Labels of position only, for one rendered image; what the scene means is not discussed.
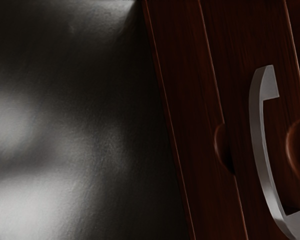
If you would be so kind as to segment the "dark brown wooden drawer cabinet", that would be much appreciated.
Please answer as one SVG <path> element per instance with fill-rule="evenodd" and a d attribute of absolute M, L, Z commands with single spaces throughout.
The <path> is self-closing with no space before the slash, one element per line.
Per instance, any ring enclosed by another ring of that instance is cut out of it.
<path fill-rule="evenodd" d="M 300 0 L 146 0 L 190 240 L 300 240 Z"/>

